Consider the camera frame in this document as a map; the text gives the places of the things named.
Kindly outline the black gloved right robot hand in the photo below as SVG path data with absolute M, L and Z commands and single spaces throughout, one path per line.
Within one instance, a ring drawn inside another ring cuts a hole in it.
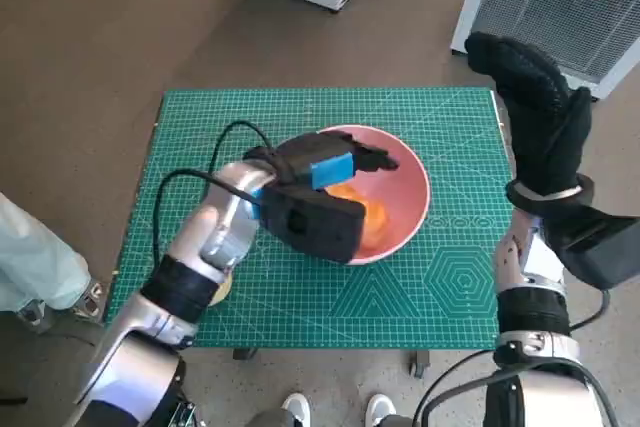
M 589 89 L 572 89 L 553 59 L 508 37 L 474 32 L 465 41 L 472 71 L 491 77 L 507 109 L 516 179 L 548 196 L 579 185 L 591 129 Z

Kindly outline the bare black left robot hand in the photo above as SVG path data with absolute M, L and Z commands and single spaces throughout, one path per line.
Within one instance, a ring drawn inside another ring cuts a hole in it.
M 313 190 L 346 182 L 358 172 L 395 171 L 399 162 L 390 153 L 366 144 L 343 130 L 306 133 L 276 148 L 292 168 L 296 183 Z

